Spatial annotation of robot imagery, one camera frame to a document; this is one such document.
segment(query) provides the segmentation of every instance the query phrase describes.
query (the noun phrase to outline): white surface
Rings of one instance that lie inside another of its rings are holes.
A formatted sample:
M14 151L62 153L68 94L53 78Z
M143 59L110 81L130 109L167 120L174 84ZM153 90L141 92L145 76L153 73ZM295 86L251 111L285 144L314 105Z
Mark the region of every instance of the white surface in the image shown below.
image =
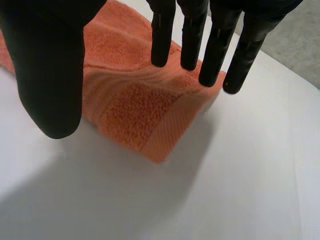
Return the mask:
M151 20L145 1L123 2ZM179 44L182 22L178 10ZM240 93L221 92L164 165L85 121L48 139L1 69L0 85L1 240L320 239L319 91L262 52Z

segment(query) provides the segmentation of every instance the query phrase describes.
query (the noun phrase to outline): black glove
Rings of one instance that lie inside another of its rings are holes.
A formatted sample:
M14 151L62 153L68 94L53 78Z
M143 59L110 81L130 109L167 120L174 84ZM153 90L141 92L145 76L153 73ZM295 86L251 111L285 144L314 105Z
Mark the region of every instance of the black glove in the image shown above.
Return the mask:
M154 27L153 32L157 34L152 35L152 63L163 67L169 54L175 1L147 1L154 12L153 19L156 19L158 14L165 14L166 9L170 9L169 24L162 25L161 31ZM181 66L192 71L196 67L199 56L208 0L177 0L177 2L185 16L182 29ZM206 87L215 84L237 21L241 12L244 11L243 31L223 83L224 91L229 94L237 93L267 34L301 2L302 0L210 0L212 28L206 45L199 82ZM160 56L158 53L161 53L160 64L157 61Z

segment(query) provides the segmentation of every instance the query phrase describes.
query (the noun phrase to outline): towel fold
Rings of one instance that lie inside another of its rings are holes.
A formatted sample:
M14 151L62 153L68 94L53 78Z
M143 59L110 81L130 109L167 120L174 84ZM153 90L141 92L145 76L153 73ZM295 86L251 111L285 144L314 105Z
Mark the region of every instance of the towel fold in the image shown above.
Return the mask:
M199 84L196 69L180 66L181 47L171 43L165 67L151 65L151 24L134 9L108 1L84 28L83 116L121 146L164 161L201 108L215 98ZM14 66L0 32L0 65Z

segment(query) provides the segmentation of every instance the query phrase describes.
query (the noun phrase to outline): black cylinder finger tip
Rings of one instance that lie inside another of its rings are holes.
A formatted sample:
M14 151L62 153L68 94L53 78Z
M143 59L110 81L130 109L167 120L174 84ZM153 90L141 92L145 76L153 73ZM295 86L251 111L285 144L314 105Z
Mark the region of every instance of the black cylinder finger tip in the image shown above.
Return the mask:
M242 87L242 84L236 85L228 75L225 76L222 88L227 94L230 94L230 95L237 94L240 91L241 87Z
M217 76L212 76L211 72L207 69L201 68L199 74L199 83L204 87L212 87L216 83Z

